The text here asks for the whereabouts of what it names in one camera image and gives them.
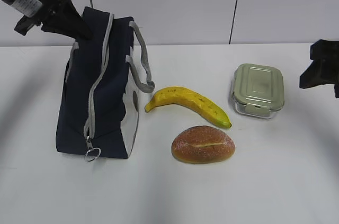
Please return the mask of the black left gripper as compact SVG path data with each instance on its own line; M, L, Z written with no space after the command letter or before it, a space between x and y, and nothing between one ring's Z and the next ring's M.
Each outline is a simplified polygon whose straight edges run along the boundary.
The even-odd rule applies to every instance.
M14 30L26 35L34 26L43 32L91 39L92 31L71 0L1 0L23 14Z

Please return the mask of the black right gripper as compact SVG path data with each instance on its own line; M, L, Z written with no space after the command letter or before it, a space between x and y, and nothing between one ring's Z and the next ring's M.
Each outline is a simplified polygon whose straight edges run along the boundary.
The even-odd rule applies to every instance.
M338 41L320 39L310 46L312 63L299 77L299 88L334 85L338 98Z

